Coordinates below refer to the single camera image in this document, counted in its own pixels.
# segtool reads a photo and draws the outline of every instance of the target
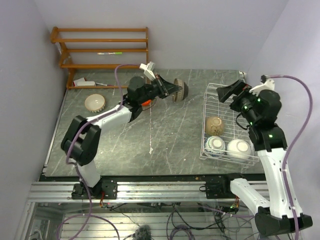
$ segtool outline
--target wooden shelf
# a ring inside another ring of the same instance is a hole
[[[145,38],[62,38],[60,32],[128,32],[145,33]],[[148,28],[58,28],[53,27],[50,40],[53,44],[59,43],[61,47],[61,57],[59,66],[68,69],[69,76],[66,84],[67,89],[109,89],[117,86],[73,86],[76,69],[115,69],[120,64],[77,64],[74,63],[70,53],[145,53],[145,64],[149,62],[149,35]],[[92,43],[91,48],[67,48],[66,43]],[[145,43],[145,48],[94,48],[94,43]],[[123,66],[124,69],[137,69],[139,66]]]

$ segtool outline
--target wall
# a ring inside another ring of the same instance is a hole
[[[303,80],[312,92],[314,107],[310,122],[289,157],[299,203],[304,213],[313,217],[314,227],[303,231],[306,240],[319,238],[317,225],[320,224],[317,214],[320,198],[319,12],[320,1],[290,0],[247,73],[248,82],[252,85],[259,83],[262,74],[292,75]],[[282,101],[277,123],[291,143],[307,114],[307,94],[292,80],[281,78],[275,81]]]
[[[33,1],[0,7],[0,233],[14,239],[31,183],[40,176],[65,78]]]
[[[288,0],[35,0],[47,27],[149,27],[157,68],[247,71]]]

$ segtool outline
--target wire basket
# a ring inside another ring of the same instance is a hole
[[[214,162],[215,164],[217,163],[217,161],[224,161],[232,164],[241,165],[241,173],[243,173],[250,167],[254,166],[257,162],[259,162],[260,159],[257,153],[255,152],[253,143],[250,141],[248,131],[240,128],[236,124],[236,117],[238,113],[231,110],[229,107],[229,105],[232,102],[232,98],[228,98],[224,103],[219,102],[218,93],[217,93],[217,88],[219,87],[226,87],[226,86],[221,84],[216,84],[216,83],[209,83],[205,91],[200,159],[201,160],[212,159],[212,160],[215,160]],[[249,144],[251,148],[251,155],[240,154],[240,155],[243,155],[243,158],[236,157],[236,156],[230,157],[227,155],[229,151],[219,150],[224,154],[214,153],[216,157],[211,156],[212,152],[209,152],[210,148],[205,147],[205,141],[207,138],[210,137],[209,134],[205,133],[205,124],[206,124],[206,119],[208,117],[213,117],[213,116],[220,117],[224,122],[224,131],[222,135],[220,135],[219,137],[224,141],[225,146],[227,146],[229,142],[234,139],[244,140]],[[238,117],[237,121],[239,124],[241,124],[244,127],[248,125],[247,121],[242,116]]]

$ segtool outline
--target marble surface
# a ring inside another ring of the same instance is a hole
[[[199,159],[206,87],[208,83],[229,85],[238,79],[239,72],[201,69],[159,69],[155,72],[169,82],[175,78],[184,80],[189,86],[188,97],[182,102],[173,102],[172,97],[158,98],[151,109],[143,111],[133,122],[110,129],[102,135],[95,157],[98,172],[107,176],[239,172],[241,166],[238,164]],[[122,85],[127,85],[133,76],[142,76],[142,72],[131,69],[118,73]],[[98,83],[115,84],[113,71],[78,72],[75,79],[82,77]],[[121,99],[118,89],[77,89],[67,92],[46,176],[76,175],[74,169],[66,165],[66,155],[60,144],[75,116],[94,115],[84,105],[85,99],[93,93],[105,97],[105,110],[113,108]],[[260,163],[247,170],[247,173],[262,172]]]

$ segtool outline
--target bowl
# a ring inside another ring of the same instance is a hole
[[[211,136],[204,140],[203,150],[208,157],[221,158],[225,154],[226,144],[220,137]]]
[[[84,106],[90,112],[98,113],[105,108],[106,100],[104,96],[100,94],[92,94],[85,99]]]
[[[230,160],[238,163],[245,163],[251,154],[250,145],[242,139],[233,139],[226,146],[226,154]]]
[[[224,121],[218,116],[210,116],[205,120],[204,131],[211,136],[220,136],[224,128]]]

